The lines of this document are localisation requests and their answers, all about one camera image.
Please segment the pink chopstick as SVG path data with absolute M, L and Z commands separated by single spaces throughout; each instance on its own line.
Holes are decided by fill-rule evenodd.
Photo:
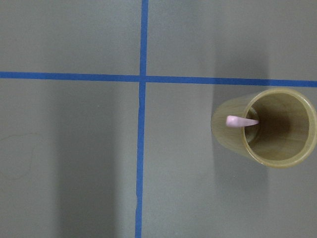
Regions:
M 226 126 L 231 128 L 248 127 L 258 124 L 258 120 L 247 119 L 237 116 L 229 115 L 226 118 Z

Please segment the tan wooden cup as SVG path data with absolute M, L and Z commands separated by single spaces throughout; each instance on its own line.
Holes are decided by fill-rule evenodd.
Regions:
M 248 127 L 226 126 L 227 116 L 258 120 Z M 272 88 L 222 103 L 211 117 L 211 131 L 225 148 L 272 168 L 304 161 L 317 144 L 317 112 L 303 94 Z

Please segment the brown paper table mat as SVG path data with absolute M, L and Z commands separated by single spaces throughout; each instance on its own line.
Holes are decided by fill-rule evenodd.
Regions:
M 314 238 L 317 155 L 221 146 L 224 101 L 317 101 L 314 0 L 3 0 L 3 238 Z

